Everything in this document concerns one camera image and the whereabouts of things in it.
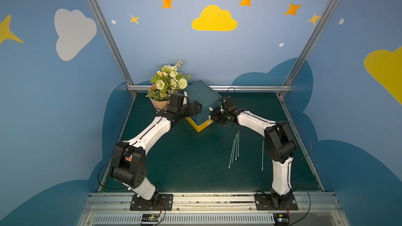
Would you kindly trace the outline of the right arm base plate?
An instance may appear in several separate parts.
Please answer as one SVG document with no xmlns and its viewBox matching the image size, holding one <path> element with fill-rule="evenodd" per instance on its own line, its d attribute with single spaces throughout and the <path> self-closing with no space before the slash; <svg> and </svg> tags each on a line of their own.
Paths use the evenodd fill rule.
<svg viewBox="0 0 402 226">
<path fill-rule="evenodd" d="M 254 195 L 254 200 L 257 210 L 298 210 L 298 205 L 293 194 L 290 196 L 285 195 L 280 198 L 275 194 L 256 193 Z"/>
</svg>

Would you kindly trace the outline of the teal drawer cabinet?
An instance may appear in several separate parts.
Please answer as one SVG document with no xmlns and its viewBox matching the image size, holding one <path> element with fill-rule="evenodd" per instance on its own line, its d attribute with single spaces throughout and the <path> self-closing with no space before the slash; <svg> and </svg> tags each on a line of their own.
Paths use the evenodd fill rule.
<svg viewBox="0 0 402 226">
<path fill-rule="evenodd" d="M 187 92 L 187 96 L 191 102 L 198 101 L 203 106 L 200 114 L 190 117 L 197 125 L 201 125 L 208 119 L 211 119 L 214 109 L 220 107 L 222 96 L 202 80 L 188 85 L 184 91 Z"/>
</svg>

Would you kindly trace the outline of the yellow bottom drawer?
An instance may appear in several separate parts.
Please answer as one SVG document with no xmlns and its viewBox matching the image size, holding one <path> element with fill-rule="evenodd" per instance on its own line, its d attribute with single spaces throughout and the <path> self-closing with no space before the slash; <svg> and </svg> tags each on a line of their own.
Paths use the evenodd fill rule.
<svg viewBox="0 0 402 226">
<path fill-rule="evenodd" d="M 197 132 L 201 132 L 202 130 L 204 130 L 205 128 L 207 128 L 209 125 L 211 125 L 213 123 L 213 121 L 211 119 L 208 119 L 201 125 L 197 125 L 190 117 L 187 117 L 185 119 Z"/>
</svg>

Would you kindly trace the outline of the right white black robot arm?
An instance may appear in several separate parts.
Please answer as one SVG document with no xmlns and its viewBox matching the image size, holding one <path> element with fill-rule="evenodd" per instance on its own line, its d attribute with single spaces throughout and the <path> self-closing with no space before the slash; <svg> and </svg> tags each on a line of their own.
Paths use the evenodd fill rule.
<svg viewBox="0 0 402 226">
<path fill-rule="evenodd" d="M 291 169 L 296 150 L 290 126 L 262 118 L 244 109 L 229 112 L 217 108 L 213 111 L 212 120 L 221 125 L 231 121 L 264 136 L 265 148 L 273 164 L 271 195 L 280 203 L 289 200 L 293 194 Z"/>
</svg>

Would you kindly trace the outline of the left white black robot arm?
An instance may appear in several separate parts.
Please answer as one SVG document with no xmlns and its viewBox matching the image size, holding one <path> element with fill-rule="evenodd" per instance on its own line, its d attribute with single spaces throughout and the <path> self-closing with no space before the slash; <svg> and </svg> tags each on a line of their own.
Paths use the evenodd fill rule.
<svg viewBox="0 0 402 226">
<path fill-rule="evenodd" d="M 197 115 L 202 105 L 194 101 L 186 104 L 168 105 L 157 113 L 154 120 L 140 134 L 115 145 L 109 175 L 116 182 L 130 188 L 146 201 L 157 196 L 157 188 L 147 179 L 147 154 L 157 141 L 178 121 Z"/>
</svg>

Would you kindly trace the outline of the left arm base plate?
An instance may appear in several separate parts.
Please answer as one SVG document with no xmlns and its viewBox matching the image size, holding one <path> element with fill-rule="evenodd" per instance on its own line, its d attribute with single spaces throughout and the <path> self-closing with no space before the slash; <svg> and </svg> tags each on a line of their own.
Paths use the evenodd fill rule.
<svg viewBox="0 0 402 226">
<path fill-rule="evenodd" d="M 156 194 L 150 200 L 145 200 L 139 195 L 133 195 L 130 204 L 130 211 L 156 211 L 163 210 L 171 211 L 173 206 L 173 194 Z"/>
</svg>

